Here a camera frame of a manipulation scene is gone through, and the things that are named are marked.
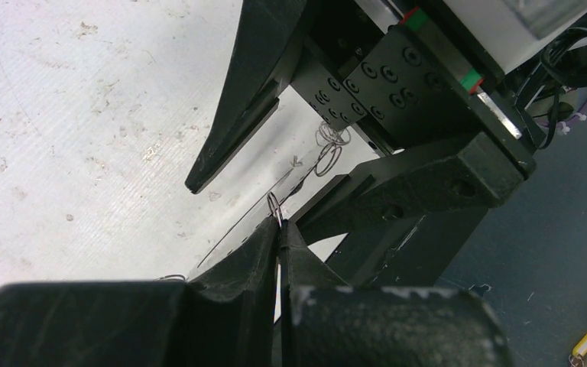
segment cable bundle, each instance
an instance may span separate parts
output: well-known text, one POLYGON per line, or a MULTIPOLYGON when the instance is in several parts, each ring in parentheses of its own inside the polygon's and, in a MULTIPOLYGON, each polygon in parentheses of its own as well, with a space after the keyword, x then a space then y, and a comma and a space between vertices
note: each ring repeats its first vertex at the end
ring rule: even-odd
POLYGON ((557 64, 562 60, 566 52, 578 41, 587 37, 587 18, 575 22, 566 29, 554 41, 550 42, 540 55, 540 65, 553 79, 563 86, 582 88, 587 86, 587 71, 562 70, 557 64))

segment wire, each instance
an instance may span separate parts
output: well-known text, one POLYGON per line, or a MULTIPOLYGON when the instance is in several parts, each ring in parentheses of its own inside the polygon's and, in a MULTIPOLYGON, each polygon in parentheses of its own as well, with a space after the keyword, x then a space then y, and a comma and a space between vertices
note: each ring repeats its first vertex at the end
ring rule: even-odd
POLYGON ((352 141, 352 135, 350 134, 349 130, 344 129, 338 132, 334 130, 331 126, 329 126, 327 122, 321 123, 318 127, 318 130, 316 130, 316 144, 320 147, 323 147, 323 149, 320 151, 318 159, 314 164, 314 174, 317 177, 323 177, 326 174, 328 174, 332 170, 332 168, 336 166, 336 163, 339 161, 339 158, 341 158, 343 146, 349 144, 350 141, 352 141), (348 133, 347 140, 343 139, 342 137, 344 132, 348 133), (326 143, 322 144, 322 142, 319 141, 319 137, 325 140, 326 143), (323 159, 325 159, 325 157, 328 155, 331 155, 331 157, 327 165, 322 170, 319 170, 321 161, 323 161, 323 159))
POLYGON ((160 277, 156 279, 156 281, 178 281, 178 282, 187 282, 187 278, 181 274, 170 274, 164 277, 160 277))
POLYGON ((587 86, 587 71, 562 70, 557 66, 568 50, 578 41, 586 37, 587 18, 583 18, 546 45, 541 52, 540 64, 537 67, 543 67, 553 79, 562 85, 577 88, 587 86))
POLYGON ((548 136, 546 141, 539 147, 540 150, 548 148, 550 143, 553 142, 553 138, 556 132, 557 123, 559 123, 559 87, 557 87, 555 96, 553 97, 553 108, 550 111, 550 120, 548 121, 548 136))
POLYGON ((277 220, 278 226, 282 228, 282 209, 280 208, 280 202, 277 201, 277 197, 271 191, 267 194, 267 204, 269 205, 269 211, 271 215, 277 220))

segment scratched white surface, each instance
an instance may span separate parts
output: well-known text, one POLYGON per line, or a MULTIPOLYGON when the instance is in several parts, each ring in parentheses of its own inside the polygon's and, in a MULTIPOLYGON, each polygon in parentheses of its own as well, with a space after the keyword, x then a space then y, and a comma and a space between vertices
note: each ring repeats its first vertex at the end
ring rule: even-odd
POLYGON ((240 7, 0 1, 0 285, 187 274, 313 149, 319 119, 288 90, 204 192, 183 185, 240 7))

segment black aluminum plate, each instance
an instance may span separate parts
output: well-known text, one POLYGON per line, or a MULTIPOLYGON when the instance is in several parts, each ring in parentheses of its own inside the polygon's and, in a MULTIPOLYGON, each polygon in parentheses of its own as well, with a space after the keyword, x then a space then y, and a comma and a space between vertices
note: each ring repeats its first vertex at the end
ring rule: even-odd
POLYGON ((307 49, 300 57, 291 86, 337 131, 366 116, 363 106, 307 49))
POLYGON ((399 148, 481 128, 469 95, 411 30, 392 27, 343 83, 399 148))

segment black cable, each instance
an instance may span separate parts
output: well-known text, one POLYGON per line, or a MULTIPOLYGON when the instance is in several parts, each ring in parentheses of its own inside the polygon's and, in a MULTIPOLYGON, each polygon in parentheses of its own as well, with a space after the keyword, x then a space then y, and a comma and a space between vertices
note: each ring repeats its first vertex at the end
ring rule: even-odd
MULTIPOLYGON (((562 85, 576 88, 587 86, 587 71, 562 70, 557 66, 566 52, 578 41, 586 37, 587 18, 583 18, 575 22, 543 49, 540 55, 539 66, 543 67, 553 79, 562 85)), ((528 81, 526 80, 519 93, 523 91, 528 81)))
POLYGON ((550 143, 553 142, 556 132, 556 126, 559 123, 559 88, 557 88, 557 93, 553 97, 553 108, 550 111, 550 120, 548 121, 548 136, 546 137, 546 141, 539 147, 540 150, 548 148, 550 143))

